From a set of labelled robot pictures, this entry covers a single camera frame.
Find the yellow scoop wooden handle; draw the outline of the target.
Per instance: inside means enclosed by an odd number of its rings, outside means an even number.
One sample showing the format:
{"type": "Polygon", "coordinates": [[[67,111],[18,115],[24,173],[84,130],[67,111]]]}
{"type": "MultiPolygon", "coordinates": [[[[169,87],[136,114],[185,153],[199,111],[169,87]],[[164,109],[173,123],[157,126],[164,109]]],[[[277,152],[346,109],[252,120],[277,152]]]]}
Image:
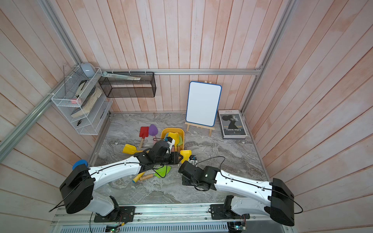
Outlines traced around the yellow scoop wooden handle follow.
{"type": "Polygon", "coordinates": [[[192,155],[191,150],[181,150],[180,154],[182,155],[183,159],[181,161],[181,164],[184,163],[185,161],[189,161],[190,156],[192,155]]]}

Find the yellow storage box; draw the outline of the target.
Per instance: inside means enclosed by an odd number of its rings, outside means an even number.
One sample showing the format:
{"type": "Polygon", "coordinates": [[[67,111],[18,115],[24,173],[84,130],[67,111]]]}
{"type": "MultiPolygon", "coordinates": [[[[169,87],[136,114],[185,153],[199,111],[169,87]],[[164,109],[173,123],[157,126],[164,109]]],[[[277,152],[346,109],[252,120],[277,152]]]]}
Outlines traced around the yellow storage box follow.
{"type": "Polygon", "coordinates": [[[185,132],[180,128],[166,128],[161,133],[161,138],[171,137],[174,141],[174,149],[178,152],[184,149],[185,132]]]}

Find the light green shovel wooden handle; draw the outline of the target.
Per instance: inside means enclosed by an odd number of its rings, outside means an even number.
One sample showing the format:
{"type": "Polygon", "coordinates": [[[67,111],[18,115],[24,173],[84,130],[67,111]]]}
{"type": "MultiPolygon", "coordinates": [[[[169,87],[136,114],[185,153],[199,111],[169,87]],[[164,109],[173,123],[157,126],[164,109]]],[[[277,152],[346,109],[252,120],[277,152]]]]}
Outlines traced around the light green shovel wooden handle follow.
{"type": "Polygon", "coordinates": [[[182,139],[181,136],[179,136],[179,143],[177,144],[177,146],[178,146],[178,147],[179,147],[179,146],[182,146],[182,144],[183,144],[183,139],[182,139]]]}

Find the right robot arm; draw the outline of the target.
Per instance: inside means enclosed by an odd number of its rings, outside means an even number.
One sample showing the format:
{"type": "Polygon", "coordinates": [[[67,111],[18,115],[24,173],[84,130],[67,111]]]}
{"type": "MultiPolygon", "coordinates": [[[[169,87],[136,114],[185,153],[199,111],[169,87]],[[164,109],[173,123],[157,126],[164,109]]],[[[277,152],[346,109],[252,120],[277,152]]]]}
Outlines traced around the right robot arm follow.
{"type": "Polygon", "coordinates": [[[269,216],[285,226],[295,225],[294,195],[280,179],[255,181],[211,166],[201,169],[190,162],[184,162],[178,172],[185,186],[193,186],[198,191],[230,193],[224,204],[210,206],[214,220],[238,219],[254,214],[269,216]]]}

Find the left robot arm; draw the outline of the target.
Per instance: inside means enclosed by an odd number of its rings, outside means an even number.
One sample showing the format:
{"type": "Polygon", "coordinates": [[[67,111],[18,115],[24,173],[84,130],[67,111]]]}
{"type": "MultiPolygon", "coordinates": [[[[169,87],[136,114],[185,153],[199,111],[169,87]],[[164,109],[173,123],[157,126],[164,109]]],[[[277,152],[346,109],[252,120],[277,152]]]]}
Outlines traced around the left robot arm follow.
{"type": "Polygon", "coordinates": [[[117,216],[119,206],[115,198],[97,194],[95,190],[123,177],[181,163],[184,157],[172,151],[174,144],[175,140],[168,137],[119,162],[98,167],[78,163],[59,187],[62,201],[57,206],[63,206],[68,214],[87,210],[101,216],[117,216]]]}

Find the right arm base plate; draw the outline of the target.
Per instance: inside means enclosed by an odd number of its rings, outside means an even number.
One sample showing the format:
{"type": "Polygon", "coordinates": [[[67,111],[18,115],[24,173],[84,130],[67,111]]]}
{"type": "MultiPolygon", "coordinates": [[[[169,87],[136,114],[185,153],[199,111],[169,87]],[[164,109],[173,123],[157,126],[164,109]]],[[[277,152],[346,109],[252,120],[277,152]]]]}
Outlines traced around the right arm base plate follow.
{"type": "Polygon", "coordinates": [[[224,219],[250,219],[249,214],[239,216],[232,210],[228,210],[224,207],[224,204],[212,204],[208,210],[213,220],[224,220],[224,219]]]}

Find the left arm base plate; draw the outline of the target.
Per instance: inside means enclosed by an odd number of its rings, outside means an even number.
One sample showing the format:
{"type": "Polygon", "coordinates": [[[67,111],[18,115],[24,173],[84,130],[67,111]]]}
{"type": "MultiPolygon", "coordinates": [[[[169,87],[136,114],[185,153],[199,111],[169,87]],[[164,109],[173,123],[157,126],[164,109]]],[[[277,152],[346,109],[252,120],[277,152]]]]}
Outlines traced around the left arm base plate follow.
{"type": "Polygon", "coordinates": [[[120,206],[118,208],[115,208],[107,216],[101,216],[99,214],[96,214],[93,222],[132,222],[134,220],[135,210],[135,206],[120,206]]]}

